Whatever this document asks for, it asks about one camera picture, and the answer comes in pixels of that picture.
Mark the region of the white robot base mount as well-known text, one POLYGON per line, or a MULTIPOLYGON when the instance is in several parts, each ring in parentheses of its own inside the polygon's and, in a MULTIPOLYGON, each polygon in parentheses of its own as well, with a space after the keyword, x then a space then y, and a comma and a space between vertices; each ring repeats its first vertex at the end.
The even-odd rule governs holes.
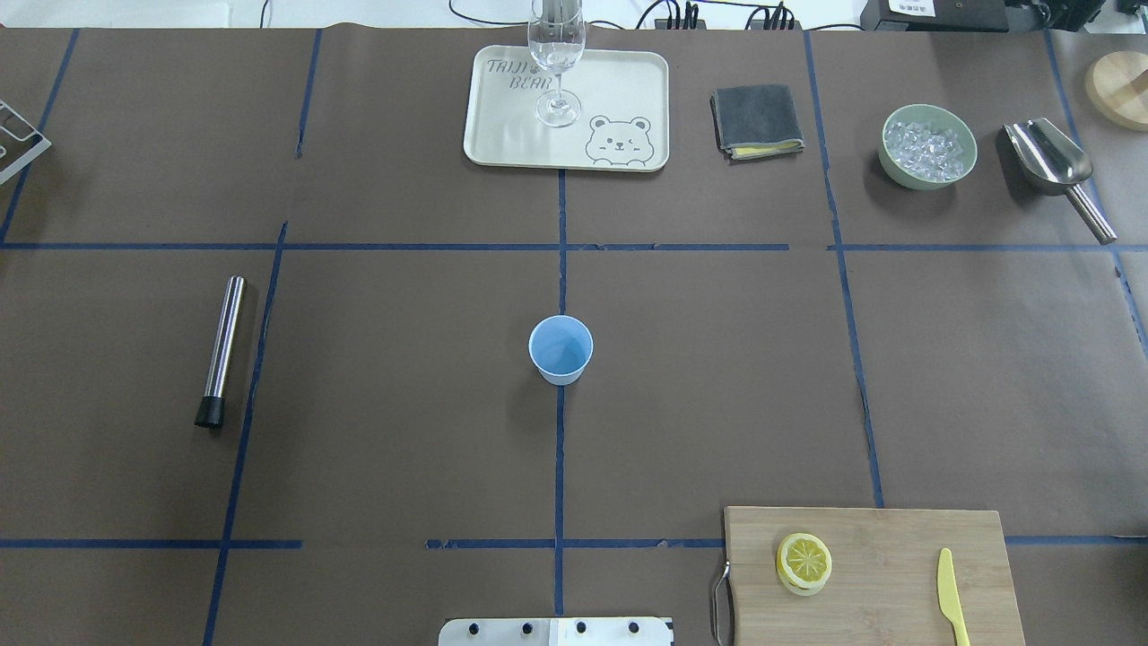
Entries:
POLYGON ((656 616, 456 618, 439 645, 673 645, 668 618, 656 616))

